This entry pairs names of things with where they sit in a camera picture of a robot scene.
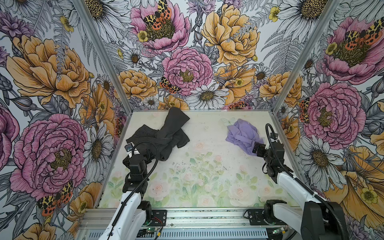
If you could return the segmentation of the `right aluminium corner post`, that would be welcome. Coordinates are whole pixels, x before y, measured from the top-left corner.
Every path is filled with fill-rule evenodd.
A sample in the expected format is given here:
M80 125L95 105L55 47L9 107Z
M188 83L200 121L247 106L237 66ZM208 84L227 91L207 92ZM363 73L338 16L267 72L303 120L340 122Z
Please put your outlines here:
M305 64L306 59L309 57L311 50L316 46L322 33L324 32L324 30L329 25L331 17L336 12L337 7L339 6L340 2L341 1L339 1L339 0L327 2L323 13L320 15L320 19L314 28L314 31L311 34L309 34L308 41L304 45L304 48L301 51L299 58L298 58L297 62L295 63L285 86L282 88L281 93L279 94L279 96L277 97L277 99L273 105L273 108L271 110L273 114L277 113L279 107L282 105L282 103L285 101L286 97L288 96L288 93L290 92L290 89L293 87L294 83L296 82L296 79L298 78L298 76L301 72L301 69L302 69L303 65Z

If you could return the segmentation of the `purple cloth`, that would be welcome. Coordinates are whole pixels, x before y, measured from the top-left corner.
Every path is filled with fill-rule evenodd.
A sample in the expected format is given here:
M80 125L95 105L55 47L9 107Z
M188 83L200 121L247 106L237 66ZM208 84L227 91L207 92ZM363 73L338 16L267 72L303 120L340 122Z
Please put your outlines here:
M240 147L247 155L256 156L255 144L264 144L259 131L249 122L238 119L228 126L226 141Z

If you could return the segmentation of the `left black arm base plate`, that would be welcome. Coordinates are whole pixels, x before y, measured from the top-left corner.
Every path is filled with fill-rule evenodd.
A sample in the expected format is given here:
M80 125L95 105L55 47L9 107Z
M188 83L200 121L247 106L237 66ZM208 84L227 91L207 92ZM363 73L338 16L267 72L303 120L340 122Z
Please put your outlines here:
M147 224L149 227L164 227L167 223L167 210L152 210L152 219Z

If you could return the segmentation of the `black cloth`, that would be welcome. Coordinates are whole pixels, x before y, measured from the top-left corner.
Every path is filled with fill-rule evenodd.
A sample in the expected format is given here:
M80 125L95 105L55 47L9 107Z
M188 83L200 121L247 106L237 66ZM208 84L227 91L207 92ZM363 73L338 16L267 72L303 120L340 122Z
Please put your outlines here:
M190 141L182 130L189 119L182 110L172 107L160 130L143 125L126 142L133 143L136 150L149 160L166 161L174 147L182 148Z

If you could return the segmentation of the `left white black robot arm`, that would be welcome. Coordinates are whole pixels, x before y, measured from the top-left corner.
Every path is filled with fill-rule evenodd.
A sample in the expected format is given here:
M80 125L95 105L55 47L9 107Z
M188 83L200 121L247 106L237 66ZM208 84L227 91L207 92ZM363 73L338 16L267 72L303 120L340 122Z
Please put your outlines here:
M151 174L156 169L160 151L155 144L142 141L132 145L126 160L129 176L123 186L121 203L100 240L135 240L142 226L152 219L152 207L143 196Z

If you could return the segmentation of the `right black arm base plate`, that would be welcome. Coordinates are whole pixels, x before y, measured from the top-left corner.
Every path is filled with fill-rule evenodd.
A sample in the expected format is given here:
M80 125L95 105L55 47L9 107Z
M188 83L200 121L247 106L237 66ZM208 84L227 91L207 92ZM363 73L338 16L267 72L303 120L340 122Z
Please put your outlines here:
M245 211L244 218L248 219L251 226L273 226L280 223L279 221L265 219L264 210L262 209L248 209Z

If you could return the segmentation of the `aluminium corner post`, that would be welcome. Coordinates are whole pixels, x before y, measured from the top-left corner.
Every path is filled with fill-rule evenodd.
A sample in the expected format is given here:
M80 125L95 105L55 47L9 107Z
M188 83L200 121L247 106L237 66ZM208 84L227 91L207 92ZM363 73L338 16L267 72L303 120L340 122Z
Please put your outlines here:
M96 28L96 25L93 23L92 16L87 8L85 1L74 1L74 6L80 16L82 23L84 24L87 30L87 34L89 36L90 41L93 43L95 49L97 50L98 55L102 60L106 68L106 71L116 88L117 94L121 99L121 102L125 108L126 113L128 114L129 117L131 117L133 113L133 108L126 96L126 93L122 87L122 84L118 79L118 74L115 71L115 68L105 48L103 40L98 33L98 29Z
M311 34L309 34L308 41L304 45L304 48L301 51L299 58L298 58L297 62L295 63L285 86L282 88L281 93L279 94L279 96L277 97L277 99L273 105L273 108L271 110L273 114L277 113L279 107L282 105L282 103L285 101L286 97L288 96L288 93L290 92L290 89L293 87L294 83L296 82L296 79L298 78L298 76L301 72L301 69L302 69L303 65L305 64L306 59L309 57L311 50L316 46L322 33L324 32L324 30L329 25L331 17L336 12L337 7L339 6L340 2L341 1L339 1L339 0L327 2L323 13L320 15L320 19L314 28L314 31Z

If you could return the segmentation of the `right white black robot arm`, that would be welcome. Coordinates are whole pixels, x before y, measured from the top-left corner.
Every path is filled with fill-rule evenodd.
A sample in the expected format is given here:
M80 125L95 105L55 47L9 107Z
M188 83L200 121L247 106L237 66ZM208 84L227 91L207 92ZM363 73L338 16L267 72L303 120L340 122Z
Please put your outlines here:
M263 212L265 222L268 224L284 222L304 240L349 239L342 207L311 190L293 174L284 163L285 148L273 126L266 124L265 129L268 144L255 143L253 152L264 159L264 174L286 190L300 207L296 210L285 201L268 200Z

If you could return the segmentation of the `left aluminium corner post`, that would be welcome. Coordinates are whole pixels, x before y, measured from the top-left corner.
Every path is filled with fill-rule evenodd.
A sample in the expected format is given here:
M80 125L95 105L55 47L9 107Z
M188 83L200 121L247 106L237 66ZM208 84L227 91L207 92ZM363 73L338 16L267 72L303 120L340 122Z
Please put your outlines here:
M103 40L98 33L98 29L96 28L96 25L93 23L92 16L87 8L85 1L74 1L74 6L80 16L82 23L84 24L87 30L87 34L89 36L90 41L93 43L95 49L97 50L98 55L102 60L106 68L106 71L116 88L117 94L121 99L121 102L125 108L126 113L128 114L129 117L131 117L133 113L133 108L126 96L126 93L122 87L122 84L118 79L118 74L115 71L115 68L105 48Z

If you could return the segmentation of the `aluminium front rail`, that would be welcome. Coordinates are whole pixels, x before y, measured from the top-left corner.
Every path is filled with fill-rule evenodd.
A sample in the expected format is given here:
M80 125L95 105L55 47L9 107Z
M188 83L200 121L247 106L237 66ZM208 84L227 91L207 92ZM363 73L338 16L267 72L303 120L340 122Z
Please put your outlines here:
M154 208L153 215L161 220L165 229L229 229L229 228L277 228L259 220L250 224L245 218L250 207L245 208ZM105 230L115 214L115 209L91 209L86 211L80 230Z

